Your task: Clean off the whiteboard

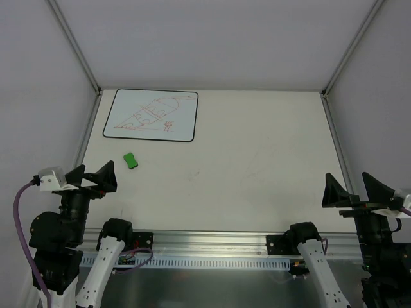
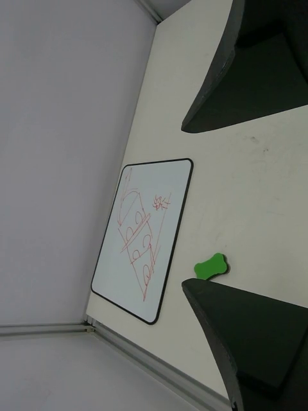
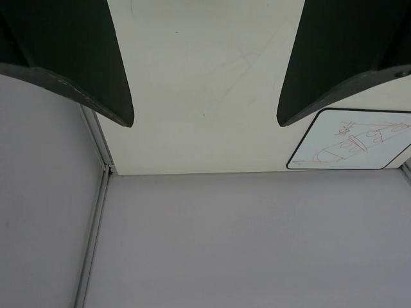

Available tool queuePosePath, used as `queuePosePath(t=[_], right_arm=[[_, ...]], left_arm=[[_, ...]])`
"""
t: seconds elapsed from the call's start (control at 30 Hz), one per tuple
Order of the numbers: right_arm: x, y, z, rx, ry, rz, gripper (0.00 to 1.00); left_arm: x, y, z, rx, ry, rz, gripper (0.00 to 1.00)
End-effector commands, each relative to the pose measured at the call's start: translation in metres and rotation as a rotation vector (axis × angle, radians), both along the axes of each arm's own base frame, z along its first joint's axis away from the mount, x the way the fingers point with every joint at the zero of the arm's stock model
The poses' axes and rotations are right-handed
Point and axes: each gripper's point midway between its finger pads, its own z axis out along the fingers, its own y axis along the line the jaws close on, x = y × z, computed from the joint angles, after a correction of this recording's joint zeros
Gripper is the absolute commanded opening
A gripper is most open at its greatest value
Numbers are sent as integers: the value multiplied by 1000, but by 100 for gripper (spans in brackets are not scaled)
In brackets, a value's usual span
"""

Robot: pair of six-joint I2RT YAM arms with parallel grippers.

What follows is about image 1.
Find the green bone-shaped eraser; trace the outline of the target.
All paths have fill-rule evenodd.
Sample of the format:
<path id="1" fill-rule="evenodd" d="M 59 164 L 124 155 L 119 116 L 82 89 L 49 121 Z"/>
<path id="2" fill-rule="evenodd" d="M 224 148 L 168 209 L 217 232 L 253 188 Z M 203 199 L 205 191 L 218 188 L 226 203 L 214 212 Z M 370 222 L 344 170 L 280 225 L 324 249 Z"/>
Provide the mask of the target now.
<path id="1" fill-rule="evenodd" d="M 134 154 L 131 152 L 124 154 L 123 160 L 129 169 L 135 169 L 139 165 L 138 161 L 134 157 Z"/>

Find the white whiteboard black frame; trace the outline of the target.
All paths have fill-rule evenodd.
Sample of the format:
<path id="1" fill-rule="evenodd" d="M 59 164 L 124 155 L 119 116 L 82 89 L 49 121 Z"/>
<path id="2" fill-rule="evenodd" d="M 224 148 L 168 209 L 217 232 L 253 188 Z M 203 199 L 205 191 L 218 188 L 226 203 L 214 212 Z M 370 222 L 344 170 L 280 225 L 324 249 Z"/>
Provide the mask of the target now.
<path id="1" fill-rule="evenodd" d="M 191 142 L 199 95 L 191 91 L 118 89 L 103 136 L 114 139 Z"/>

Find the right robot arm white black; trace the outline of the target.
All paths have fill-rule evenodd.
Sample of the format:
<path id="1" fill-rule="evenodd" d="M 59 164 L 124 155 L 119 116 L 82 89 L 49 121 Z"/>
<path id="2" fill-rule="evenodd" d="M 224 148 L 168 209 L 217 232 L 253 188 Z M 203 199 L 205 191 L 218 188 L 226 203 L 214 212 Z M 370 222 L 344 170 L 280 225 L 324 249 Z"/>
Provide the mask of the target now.
<path id="1" fill-rule="evenodd" d="M 394 218 L 400 231 L 401 220 L 410 217 L 410 190 L 394 190 L 366 172 L 362 178 L 366 201 L 348 193 L 327 173 L 322 207 L 338 208 L 341 216 L 354 219 L 362 268 L 369 274 L 361 280 L 364 306 L 410 307 L 410 243 L 394 242 L 388 222 L 388 218 Z M 293 224 L 284 236 L 288 249 L 304 259 L 321 307 L 350 307 L 326 260 L 315 225 Z"/>

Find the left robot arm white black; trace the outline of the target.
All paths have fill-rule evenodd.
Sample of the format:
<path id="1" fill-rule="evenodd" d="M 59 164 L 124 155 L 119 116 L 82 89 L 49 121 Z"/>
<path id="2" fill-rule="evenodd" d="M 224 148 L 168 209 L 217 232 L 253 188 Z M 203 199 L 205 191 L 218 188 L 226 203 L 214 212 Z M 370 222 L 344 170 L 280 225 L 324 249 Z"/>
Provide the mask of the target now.
<path id="1" fill-rule="evenodd" d="M 107 282 L 122 251 L 134 243 L 132 224 L 110 218 L 103 225 L 92 268 L 78 289 L 80 264 L 89 204 L 114 193 L 118 184 L 114 162 L 108 161 L 95 173 L 80 165 L 65 173 L 60 167 L 39 171 L 32 181 L 42 192 L 61 197 L 58 212 L 43 212 L 31 223 L 29 246 L 36 250 L 32 259 L 33 285 L 44 307 L 99 307 Z"/>

